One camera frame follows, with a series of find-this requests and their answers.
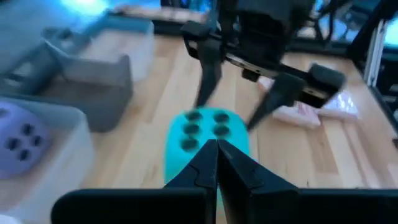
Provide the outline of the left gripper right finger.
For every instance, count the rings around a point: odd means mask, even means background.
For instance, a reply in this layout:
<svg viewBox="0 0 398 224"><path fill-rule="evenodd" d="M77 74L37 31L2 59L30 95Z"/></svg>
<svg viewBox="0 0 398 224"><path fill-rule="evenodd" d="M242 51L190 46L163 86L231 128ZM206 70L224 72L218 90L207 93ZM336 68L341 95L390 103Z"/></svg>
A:
<svg viewBox="0 0 398 224"><path fill-rule="evenodd" d="M218 177L233 224L398 224L398 189L300 188L228 141L218 141Z"/></svg>

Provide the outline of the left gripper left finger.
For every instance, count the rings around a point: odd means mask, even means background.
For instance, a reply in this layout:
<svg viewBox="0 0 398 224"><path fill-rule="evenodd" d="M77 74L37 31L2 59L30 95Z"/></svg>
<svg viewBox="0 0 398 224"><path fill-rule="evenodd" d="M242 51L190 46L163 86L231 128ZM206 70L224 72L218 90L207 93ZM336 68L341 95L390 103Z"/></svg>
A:
<svg viewBox="0 0 398 224"><path fill-rule="evenodd" d="M161 189L82 189L60 197L51 224L215 224L218 142L207 141Z"/></svg>

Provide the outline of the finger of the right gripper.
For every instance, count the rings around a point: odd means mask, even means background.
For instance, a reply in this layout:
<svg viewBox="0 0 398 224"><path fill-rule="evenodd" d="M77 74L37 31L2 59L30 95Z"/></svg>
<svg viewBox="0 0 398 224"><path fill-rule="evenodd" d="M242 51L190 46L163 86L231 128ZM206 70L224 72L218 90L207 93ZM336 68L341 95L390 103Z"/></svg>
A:
<svg viewBox="0 0 398 224"><path fill-rule="evenodd" d="M213 39L198 43L198 58L201 64L201 81L195 102L196 107L206 105L221 79L221 42Z"/></svg>
<svg viewBox="0 0 398 224"><path fill-rule="evenodd" d="M286 73L276 77L269 91L257 104L252 116L246 123L248 131L252 131L264 118L281 106L294 103L306 85L306 81Z"/></svg>

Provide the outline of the teal foam die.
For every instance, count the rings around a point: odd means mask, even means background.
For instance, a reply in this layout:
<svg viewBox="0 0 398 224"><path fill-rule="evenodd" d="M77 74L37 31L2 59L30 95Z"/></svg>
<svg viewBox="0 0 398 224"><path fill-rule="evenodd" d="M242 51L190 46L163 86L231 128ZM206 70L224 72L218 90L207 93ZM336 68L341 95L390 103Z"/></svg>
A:
<svg viewBox="0 0 398 224"><path fill-rule="evenodd" d="M221 108L197 108L174 117L165 143L166 187L203 189L201 224L215 224L218 206L218 140L250 155L249 134L239 115Z"/></svg>

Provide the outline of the purple foam die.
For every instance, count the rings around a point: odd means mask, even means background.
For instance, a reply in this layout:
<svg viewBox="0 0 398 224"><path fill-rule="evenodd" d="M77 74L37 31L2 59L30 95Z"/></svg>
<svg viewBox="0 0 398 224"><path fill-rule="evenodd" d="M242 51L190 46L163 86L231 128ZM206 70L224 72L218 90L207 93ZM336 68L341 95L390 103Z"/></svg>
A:
<svg viewBox="0 0 398 224"><path fill-rule="evenodd" d="M0 101L0 179L29 171L51 142L52 133L43 119L23 107Z"/></svg>

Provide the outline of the orange playing card box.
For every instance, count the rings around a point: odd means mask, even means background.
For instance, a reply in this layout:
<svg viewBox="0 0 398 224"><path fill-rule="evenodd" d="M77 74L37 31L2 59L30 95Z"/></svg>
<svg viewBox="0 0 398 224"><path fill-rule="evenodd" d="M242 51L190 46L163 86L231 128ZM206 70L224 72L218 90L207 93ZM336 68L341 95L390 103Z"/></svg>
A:
<svg viewBox="0 0 398 224"><path fill-rule="evenodd" d="M275 80L260 76L257 80L257 85L260 93L267 93L273 86Z"/></svg>

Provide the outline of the grey plastic bin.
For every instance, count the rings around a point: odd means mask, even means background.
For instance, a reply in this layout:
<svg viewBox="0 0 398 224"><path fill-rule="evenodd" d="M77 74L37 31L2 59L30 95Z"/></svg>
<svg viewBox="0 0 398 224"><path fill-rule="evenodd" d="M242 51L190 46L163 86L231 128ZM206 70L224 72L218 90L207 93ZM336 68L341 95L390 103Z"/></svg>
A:
<svg viewBox="0 0 398 224"><path fill-rule="evenodd" d="M114 129L132 97L130 58L78 57L89 41L70 29L45 29L38 46L0 72L0 95L72 106L86 114L92 131Z"/></svg>

